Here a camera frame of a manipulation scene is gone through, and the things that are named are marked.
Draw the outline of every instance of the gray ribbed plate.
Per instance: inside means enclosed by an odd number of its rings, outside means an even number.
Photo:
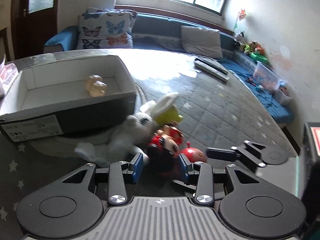
[[[126,206],[111,207],[90,232],[74,240],[244,240],[229,231],[211,208],[186,197],[134,197]]]

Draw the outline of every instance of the transparent plastic container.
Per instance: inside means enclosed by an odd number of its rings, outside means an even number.
[[[278,89],[273,97],[283,106],[287,105],[292,99],[292,97],[286,96],[280,89]]]
[[[261,62],[257,62],[253,78],[258,81],[269,93],[273,94],[279,89],[281,78],[268,70]]]

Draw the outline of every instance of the blue butterfly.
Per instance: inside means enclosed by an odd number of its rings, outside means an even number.
[[[94,40],[90,42],[87,39],[82,39],[84,49],[100,49],[100,40]]]
[[[114,26],[112,22],[106,21],[108,33],[115,34],[115,33],[123,33],[124,21],[118,23],[117,26]]]
[[[100,16],[100,14],[98,14],[98,13],[87,13],[87,12],[85,12],[85,13],[83,13],[81,16],[83,16],[85,20],[90,19],[91,17],[92,17],[93,19],[98,19],[99,16]]]

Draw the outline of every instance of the pillow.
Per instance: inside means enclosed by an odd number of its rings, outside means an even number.
[[[187,52],[211,58],[223,58],[219,30],[181,26],[181,43]]]
[[[131,19],[131,30],[133,29],[133,26],[136,22],[136,18],[138,17],[138,12],[133,10],[127,10],[127,9],[106,9],[106,8],[97,8],[97,7],[89,7],[87,9],[87,13],[101,13],[101,12],[130,12],[132,13],[132,19]]]
[[[80,15],[77,49],[132,48],[131,19],[131,12]]]

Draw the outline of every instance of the box label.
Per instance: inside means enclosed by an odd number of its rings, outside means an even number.
[[[1,127],[14,142],[63,134],[55,114],[23,122],[2,124]]]
[[[316,144],[317,154],[320,156],[320,127],[311,127],[311,132]]]

